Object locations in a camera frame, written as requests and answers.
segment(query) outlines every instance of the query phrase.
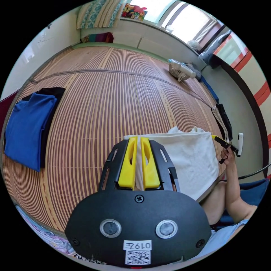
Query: power cord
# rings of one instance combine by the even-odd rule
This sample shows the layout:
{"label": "power cord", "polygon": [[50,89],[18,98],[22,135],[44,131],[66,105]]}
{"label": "power cord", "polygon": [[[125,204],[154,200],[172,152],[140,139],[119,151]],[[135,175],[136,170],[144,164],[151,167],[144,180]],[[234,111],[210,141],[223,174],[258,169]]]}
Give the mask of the power cord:
{"label": "power cord", "polygon": [[266,168],[268,168],[268,167],[270,167],[270,166],[271,166],[271,163],[270,163],[269,165],[265,166],[264,168],[258,170],[258,171],[255,171],[255,172],[253,172],[253,173],[251,173],[251,174],[248,174],[248,175],[244,175],[244,176],[239,177],[238,180],[242,180],[242,179],[248,178],[248,177],[250,177],[250,176],[256,175],[256,174],[262,172],[263,170],[265,170]]}

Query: folded blue shirt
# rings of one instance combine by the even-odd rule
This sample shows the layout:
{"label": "folded blue shirt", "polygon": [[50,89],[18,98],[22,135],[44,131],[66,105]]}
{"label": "folded blue shirt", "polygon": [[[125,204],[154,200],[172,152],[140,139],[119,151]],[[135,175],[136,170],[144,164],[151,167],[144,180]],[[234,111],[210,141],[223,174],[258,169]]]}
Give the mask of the folded blue shirt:
{"label": "folded blue shirt", "polygon": [[53,95],[33,93],[14,106],[5,131],[7,157],[40,171],[41,133],[56,101]]}

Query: blue shirt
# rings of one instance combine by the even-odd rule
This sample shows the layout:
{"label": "blue shirt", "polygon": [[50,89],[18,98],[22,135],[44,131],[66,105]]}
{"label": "blue shirt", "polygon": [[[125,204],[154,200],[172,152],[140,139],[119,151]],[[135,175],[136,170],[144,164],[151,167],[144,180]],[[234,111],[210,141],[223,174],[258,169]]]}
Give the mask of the blue shirt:
{"label": "blue shirt", "polygon": [[245,225],[247,222],[248,222],[248,219],[244,219],[236,225],[227,226],[227,227],[222,228],[218,231],[212,230],[211,237],[208,240],[208,242],[206,243],[205,247],[202,249],[202,251],[197,256],[191,258],[190,260],[207,255],[207,254],[221,248],[229,241],[230,237],[237,230],[237,228],[242,225]]}
{"label": "blue shirt", "polygon": [[53,95],[33,93],[14,106],[5,131],[7,157],[40,171],[41,133],[56,101]]}

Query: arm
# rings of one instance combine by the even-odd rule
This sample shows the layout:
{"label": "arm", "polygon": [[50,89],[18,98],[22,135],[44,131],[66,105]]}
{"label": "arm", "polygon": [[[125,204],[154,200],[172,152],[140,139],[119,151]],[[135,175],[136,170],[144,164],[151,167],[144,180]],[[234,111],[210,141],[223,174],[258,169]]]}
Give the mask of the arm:
{"label": "arm", "polygon": [[241,199],[235,155],[230,147],[222,151],[221,157],[225,159],[227,174],[226,209],[234,223],[239,223],[243,219],[251,218],[257,207],[249,205]]}

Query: person's hand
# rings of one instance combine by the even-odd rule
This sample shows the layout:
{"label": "person's hand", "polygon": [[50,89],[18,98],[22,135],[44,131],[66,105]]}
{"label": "person's hand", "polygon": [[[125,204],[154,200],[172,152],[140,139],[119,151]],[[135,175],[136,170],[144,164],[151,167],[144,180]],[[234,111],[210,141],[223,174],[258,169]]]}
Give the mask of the person's hand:
{"label": "person's hand", "polygon": [[220,156],[222,159],[225,159],[224,164],[226,166],[235,162],[235,155],[233,151],[231,150],[231,146],[229,146],[227,149],[223,148]]}

